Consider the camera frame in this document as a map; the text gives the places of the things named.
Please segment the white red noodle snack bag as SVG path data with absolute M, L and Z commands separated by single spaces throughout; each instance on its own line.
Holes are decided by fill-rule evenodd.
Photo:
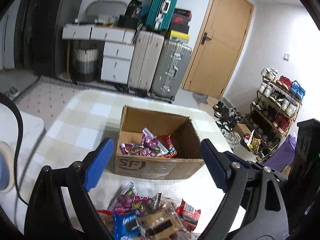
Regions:
M 107 210 L 97 210 L 98 215 L 100 216 L 101 220 L 107 227 L 110 234 L 114 234 L 114 220 L 113 220 L 113 212 Z

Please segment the beige plate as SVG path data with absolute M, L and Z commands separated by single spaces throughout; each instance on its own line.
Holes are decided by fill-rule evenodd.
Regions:
M 14 152 L 1 141 L 1 193 L 8 193 L 14 186 Z

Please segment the dark grey refrigerator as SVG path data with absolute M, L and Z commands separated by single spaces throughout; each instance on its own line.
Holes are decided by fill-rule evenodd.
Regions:
M 82 0 L 25 0 L 22 63 L 36 75 L 57 77 L 67 69 L 65 25 L 78 17 Z

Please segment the purple white snack bag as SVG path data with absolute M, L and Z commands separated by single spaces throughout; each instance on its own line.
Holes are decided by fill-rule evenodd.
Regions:
M 122 143 L 119 148 L 124 155 L 142 157 L 162 157 L 163 154 L 168 152 L 146 127 L 142 130 L 142 140 L 139 144 Z

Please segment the wooden door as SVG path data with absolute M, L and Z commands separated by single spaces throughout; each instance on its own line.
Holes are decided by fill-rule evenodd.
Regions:
M 254 5 L 212 0 L 184 77 L 183 89 L 221 98 L 241 55 Z

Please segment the yellow black box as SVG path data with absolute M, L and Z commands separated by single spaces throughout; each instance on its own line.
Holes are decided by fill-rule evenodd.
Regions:
M 188 34 L 175 30 L 168 31 L 165 37 L 169 40 L 180 41 L 183 43 L 188 43 L 190 40 L 190 36 Z

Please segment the red black wafer packet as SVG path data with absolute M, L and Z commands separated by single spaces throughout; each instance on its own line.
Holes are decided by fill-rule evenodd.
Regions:
M 185 228 L 189 232 L 193 232 L 199 222 L 201 210 L 196 210 L 194 207 L 189 205 L 185 200 L 182 200 L 180 205 L 175 209 L 177 214 L 181 217 Z

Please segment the purple grape candy bag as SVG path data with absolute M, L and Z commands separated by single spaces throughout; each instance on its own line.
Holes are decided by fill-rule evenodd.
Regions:
M 120 215 L 135 213 L 143 217 L 159 209 L 161 196 L 161 193 L 153 197 L 139 196 L 134 183 L 129 182 L 109 206 L 108 211 Z

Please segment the blue Oreo cookie packet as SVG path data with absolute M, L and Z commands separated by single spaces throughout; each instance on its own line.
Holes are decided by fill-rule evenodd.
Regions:
M 113 213 L 114 220 L 114 239 L 131 239 L 140 237 L 140 229 L 136 222 L 136 219 L 139 218 L 139 213 L 127 213 L 127 214 L 119 214 Z

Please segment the checked table cloth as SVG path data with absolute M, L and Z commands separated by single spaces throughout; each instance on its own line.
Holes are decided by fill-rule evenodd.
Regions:
M 19 103 L 19 109 L 44 121 L 46 133 L 22 170 L 20 194 L 29 200 L 40 169 L 67 167 L 95 150 L 104 138 L 114 142 L 112 157 L 97 186 L 89 192 L 98 209 L 108 208 L 129 182 L 139 196 L 181 198 L 201 210 L 195 231 L 202 233 L 223 199 L 199 153 L 209 139 L 219 152 L 229 145 L 206 112 L 159 101 L 87 90 L 67 98 L 62 91 L 41 89 Z M 141 143 L 143 129 L 169 135 L 177 154 L 172 159 L 126 155 L 122 144 Z

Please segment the dotted floor rug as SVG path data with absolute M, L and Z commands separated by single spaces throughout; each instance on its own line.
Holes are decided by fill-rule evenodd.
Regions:
M 82 92 L 118 94 L 117 91 L 107 88 L 42 76 L 14 102 L 21 111 L 41 118 L 45 129 L 48 130 L 65 108 L 73 109 L 79 105 L 80 111 L 90 112 L 95 99 L 92 95 L 88 99 L 83 98 Z

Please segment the clear cracker sandwich packet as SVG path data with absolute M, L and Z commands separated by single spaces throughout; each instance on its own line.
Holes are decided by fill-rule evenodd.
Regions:
M 178 231 L 184 231 L 185 227 L 171 204 L 144 217 L 137 217 L 136 223 L 141 236 L 145 239 L 164 239 Z

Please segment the red triangular snack bag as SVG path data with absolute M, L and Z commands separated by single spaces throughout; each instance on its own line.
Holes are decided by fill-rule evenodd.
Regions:
M 163 154 L 163 158 L 174 158 L 177 154 L 176 149 L 172 143 L 170 135 L 159 135 L 158 141 L 168 150 L 166 154 Z

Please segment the white drawer desk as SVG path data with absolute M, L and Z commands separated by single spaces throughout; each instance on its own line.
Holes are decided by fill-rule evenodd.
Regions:
M 103 41 L 102 81 L 127 84 L 135 45 L 136 31 L 120 27 L 92 24 L 67 24 L 63 28 L 64 40 Z

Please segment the brown SF cardboard box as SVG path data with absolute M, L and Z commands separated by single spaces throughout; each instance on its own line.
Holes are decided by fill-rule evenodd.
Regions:
M 145 179 L 187 179 L 204 165 L 187 116 L 124 106 L 114 172 Z

